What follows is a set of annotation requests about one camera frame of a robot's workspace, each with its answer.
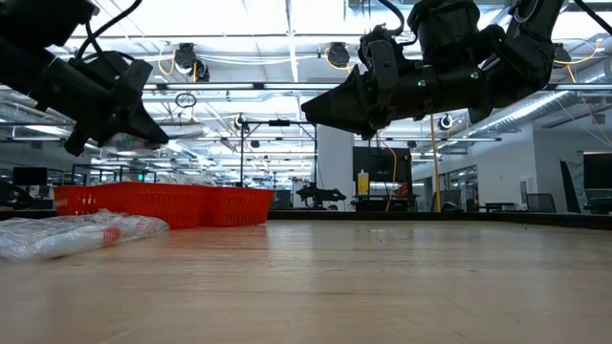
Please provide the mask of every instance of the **yellow bottle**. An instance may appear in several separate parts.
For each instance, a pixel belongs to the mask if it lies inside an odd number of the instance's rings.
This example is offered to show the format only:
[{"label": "yellow bottle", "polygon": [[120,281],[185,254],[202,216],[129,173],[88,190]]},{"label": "yellow bottle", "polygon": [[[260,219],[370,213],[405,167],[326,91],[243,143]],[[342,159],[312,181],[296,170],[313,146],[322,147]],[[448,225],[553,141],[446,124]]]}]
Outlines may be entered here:
[{"label": "yellow bottle", "polygon": [[370,174],[360,172],[357,175],[357,194],[358,196],[367,196],[370,193]]}]

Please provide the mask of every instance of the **red basket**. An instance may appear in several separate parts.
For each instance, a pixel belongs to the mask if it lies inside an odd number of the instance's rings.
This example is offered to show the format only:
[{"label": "red basket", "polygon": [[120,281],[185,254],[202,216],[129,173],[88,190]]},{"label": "red basket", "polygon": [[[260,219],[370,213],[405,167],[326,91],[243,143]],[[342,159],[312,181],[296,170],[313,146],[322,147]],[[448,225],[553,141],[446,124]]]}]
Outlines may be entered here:
[{"label": "red basket", "polygon": [[112,183],[54,189],[58,215],[91,214],[99,209],[162,219],[170,228],[198,225],[198,187],[163,183]]},{"label": "red basket", "polygon": [[273,190],[199,186],[201,226],[260,225],[268,219]]}]

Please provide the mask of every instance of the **wooden table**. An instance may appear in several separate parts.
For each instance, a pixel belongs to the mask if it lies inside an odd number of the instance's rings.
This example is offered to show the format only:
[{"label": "wooden table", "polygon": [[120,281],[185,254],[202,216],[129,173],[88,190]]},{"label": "wooden table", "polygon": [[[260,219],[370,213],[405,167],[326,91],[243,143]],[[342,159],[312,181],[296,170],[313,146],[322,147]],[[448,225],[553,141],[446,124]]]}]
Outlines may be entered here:
[{"label": "wooden table", "polygon": [[0,264],[3,343],[610,343],[612,232],[271,222]]}]

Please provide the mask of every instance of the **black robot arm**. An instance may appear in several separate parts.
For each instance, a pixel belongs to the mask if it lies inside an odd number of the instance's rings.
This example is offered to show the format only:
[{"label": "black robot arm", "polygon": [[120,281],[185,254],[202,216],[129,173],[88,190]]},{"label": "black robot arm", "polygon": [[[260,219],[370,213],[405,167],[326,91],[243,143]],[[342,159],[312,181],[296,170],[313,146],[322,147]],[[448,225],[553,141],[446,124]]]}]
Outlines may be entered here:
[{"label": "black robot arm", "polygon": [[393,120],[462,108],[477,122],[541,90],[553,68],[551,33],[563,0],[517,4],[507,32],[497,25],[479,31],[472,0],[422,0],[407,24],[424,59],[404,58],[396,31],[377,26],[361,38],[367,72],[356,66],[336,89],[304,103],[306,118],[368,140]]},{"label": "black robot arm", "polygon": [[[64,144],[71,154],[82,153],[89,139],[102,146],[119,132],[167,143],[168,136],[141,101],[152,71],[148,63],[102,52],[95,39],[88,42],[98,52],[84,58],[79,54],[63,61],[45,49],[63,46],[77,25],[87,24],[97,13],[88,0],[0,2],[0,82],[36,100],[37,109],[53,108],[76,121]],[[91,28],[87,29],[92,38]]]}]

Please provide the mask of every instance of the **pipe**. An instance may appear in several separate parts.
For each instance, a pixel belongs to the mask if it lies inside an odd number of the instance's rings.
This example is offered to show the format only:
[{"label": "pipe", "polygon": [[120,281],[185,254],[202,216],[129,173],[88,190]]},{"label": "pipe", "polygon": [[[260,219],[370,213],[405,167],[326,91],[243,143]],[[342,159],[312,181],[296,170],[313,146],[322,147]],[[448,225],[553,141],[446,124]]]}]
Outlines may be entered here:
[{"label": "pipe", "polygon": [[[579,78],[585,83],[612,82],[612,57],[587,68],[579,74]],[[491,131],[503,132],[562,110],[561,107],[567,108],[578,102],[578,93],[571,91],[553,92],[544,96],[526,98],[497,111],[487,119],[473,125],[469,130],[463,130],[453,136],[472,137],[485,135]]]}]

